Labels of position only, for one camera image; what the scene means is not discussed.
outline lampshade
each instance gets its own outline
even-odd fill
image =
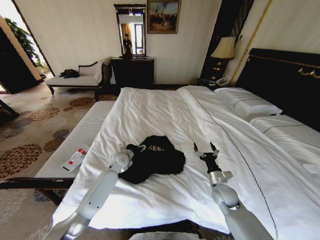
[[[211,54],[211,57],[217,59],[233,59],[235,57],[235,37],[222,37],[218,46]]]

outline bed bench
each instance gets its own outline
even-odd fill
[[[101,71],[97,71],[97,67],[101,66]],[[110,84],[112,77],[112,67],[109,59],[96,61],[90,65],[78,66],[79,77],[64,78],[63,76],[55,76],[45,81],[52,95],[55,94],[54,87],[59,88],[78,88],[78,89],[101,89],[105,85]]]
[[[68,189],[80,168],[78,166],[73,171],[66,171],[61,167],[62,164],[82,144],[92,145],[114,103],[114,101],[96,102],[35,177],[6,179],[0,182],[0,189],[37,189],[59,205],[62,199],[53,190]]]

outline dark wooden headboard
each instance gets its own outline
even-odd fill
[[[235,87],[320,132],[320,54],[253,48]]]

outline water bottle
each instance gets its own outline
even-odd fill
[[[67,171],[73,171],[76,167],[78,167],[84,160],[89,146],[83,144],[67,161],[64,162],[62,167]]]

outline white duvet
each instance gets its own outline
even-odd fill
[[[189,219],[228,233],[211,198],[206,165],[193,155],[194,142],[200,151],[209,152],[211,141],[220,150],[221,169],[234,175],[229,185],[275,239],[319,239],[320,193],[315,180],[274,142],[230,112],[214,92],[199,86],[177,91],[123,88],[53,223],[75,211],[95,178],[109,167],[119,142],[138,145],[151,135],[166,135],[184,153],[183,172],[153,174],[138,185],[120,179],[91,227],[142,228]]]

